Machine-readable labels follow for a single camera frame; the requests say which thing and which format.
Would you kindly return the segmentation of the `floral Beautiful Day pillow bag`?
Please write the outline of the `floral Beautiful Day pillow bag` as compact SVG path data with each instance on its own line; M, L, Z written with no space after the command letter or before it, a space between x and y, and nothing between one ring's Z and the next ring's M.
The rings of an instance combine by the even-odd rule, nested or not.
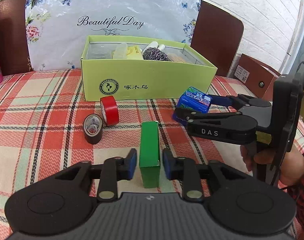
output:
M89 35L139 36L190 44L200 0L26 0L34 71L75 69Z

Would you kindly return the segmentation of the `lime green cardboard box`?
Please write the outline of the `lime green cardboard box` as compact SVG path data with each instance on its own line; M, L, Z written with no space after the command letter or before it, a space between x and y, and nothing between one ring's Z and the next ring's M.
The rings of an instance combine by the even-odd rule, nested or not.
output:
M209 86L217 68L208 59L185 43L158 39L165 52L181 54L184 62L91 59L90 47L99 45L114 51L118 44L138 45L144 50L153 38L134 36L87 37L81 56L81 73L86 101L99 101L112 95L116 100L179 98L190 86L203 92Z

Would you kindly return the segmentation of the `clear bag of toothpicks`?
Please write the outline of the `clear bag of toothpicks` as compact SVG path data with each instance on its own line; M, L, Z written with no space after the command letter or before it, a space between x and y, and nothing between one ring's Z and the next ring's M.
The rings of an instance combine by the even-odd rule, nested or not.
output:
M168 59L172 62L179 62L179 63L187 62L183 57L173 54L173 53L168 53L167 56L168 56Z

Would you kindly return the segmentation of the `black tape roll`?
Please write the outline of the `black tape roll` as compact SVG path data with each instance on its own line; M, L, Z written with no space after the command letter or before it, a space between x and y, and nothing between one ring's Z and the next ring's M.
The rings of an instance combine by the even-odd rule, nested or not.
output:
M103 135L103 120L97 114L88 115L83 122L85 139L89 144L95 145L100 142Z

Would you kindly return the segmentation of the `blue mint gum box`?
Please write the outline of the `blue mint gum box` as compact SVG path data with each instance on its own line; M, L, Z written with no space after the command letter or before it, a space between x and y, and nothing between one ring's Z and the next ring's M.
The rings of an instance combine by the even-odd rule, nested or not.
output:
M207 114L212 102L212 97L206 93L198 90L195 87L188 87L185 92L180 96L172 119L186 125L186 112L196 112Z

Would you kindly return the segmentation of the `red tape roll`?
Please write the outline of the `red tape roll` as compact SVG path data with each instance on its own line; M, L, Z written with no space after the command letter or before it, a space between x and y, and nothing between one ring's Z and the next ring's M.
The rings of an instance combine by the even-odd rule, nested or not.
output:
M100 107L106 126L113 126L119 123L118 107L113 96L100 98Z

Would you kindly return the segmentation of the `clear plastic tube case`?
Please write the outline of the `clear plastic tube case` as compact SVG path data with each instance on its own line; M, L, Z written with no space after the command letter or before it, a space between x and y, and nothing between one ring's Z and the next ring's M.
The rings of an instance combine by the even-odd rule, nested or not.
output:
M113 59L127 59L128 45L125 42L122 42L116 46L115 51L113 52Z

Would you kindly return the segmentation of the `steel wool scrubber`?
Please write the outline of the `steel wool scrubber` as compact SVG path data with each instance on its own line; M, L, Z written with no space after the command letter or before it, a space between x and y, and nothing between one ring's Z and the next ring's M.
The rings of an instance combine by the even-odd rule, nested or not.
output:
M168 55L163 51L149 47L143 51L143 59L144 60L154 60L154 61L170 61Z

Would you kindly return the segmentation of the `white rubber glove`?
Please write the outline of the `white rubber glove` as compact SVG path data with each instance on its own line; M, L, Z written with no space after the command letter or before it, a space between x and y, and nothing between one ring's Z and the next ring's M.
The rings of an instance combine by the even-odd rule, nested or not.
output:
M158 44L157 41L153 41L153 42L151 42L150 44L148 44L146 46L146 48L144 49L144 51L146 51L149 48L156 48L156 49L158 49L160 51L163 51L165 49L165 45L164 44Z

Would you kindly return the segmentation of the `yellow white medicine box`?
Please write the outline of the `yellow white medicine box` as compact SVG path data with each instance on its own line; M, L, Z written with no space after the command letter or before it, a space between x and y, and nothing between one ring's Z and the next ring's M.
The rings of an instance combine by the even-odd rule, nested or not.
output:
M143 59L142 52L138 45L130 46L130 47L128 46L127 59L123 59L123 60L142 60L142 59Z

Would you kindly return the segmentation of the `brown cardboard shoe box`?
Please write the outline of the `brown cardboard shoe box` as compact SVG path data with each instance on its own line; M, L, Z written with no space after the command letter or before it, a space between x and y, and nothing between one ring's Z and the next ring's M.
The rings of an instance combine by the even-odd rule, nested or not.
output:
M234 77L241 81L256 97L267 101L273 98L273 83L281 74L269 65L242 54Z

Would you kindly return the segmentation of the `green narrow carton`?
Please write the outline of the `green narrow carton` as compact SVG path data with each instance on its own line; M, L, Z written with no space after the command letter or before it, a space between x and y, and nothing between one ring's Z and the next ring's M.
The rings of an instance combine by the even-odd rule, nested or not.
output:
M139 167L144 188L159 187L160 145L159 123L157 121L141 124Z

